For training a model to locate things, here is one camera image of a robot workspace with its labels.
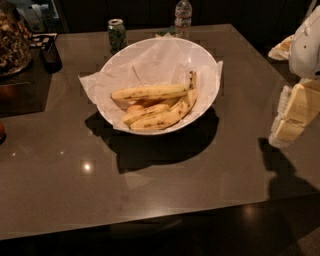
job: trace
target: dark floor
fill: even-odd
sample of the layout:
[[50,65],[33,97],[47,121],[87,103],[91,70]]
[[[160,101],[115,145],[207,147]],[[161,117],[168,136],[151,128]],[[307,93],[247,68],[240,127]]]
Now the dark floor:
[[1,255],[320,255],[320,194],[0,242]]

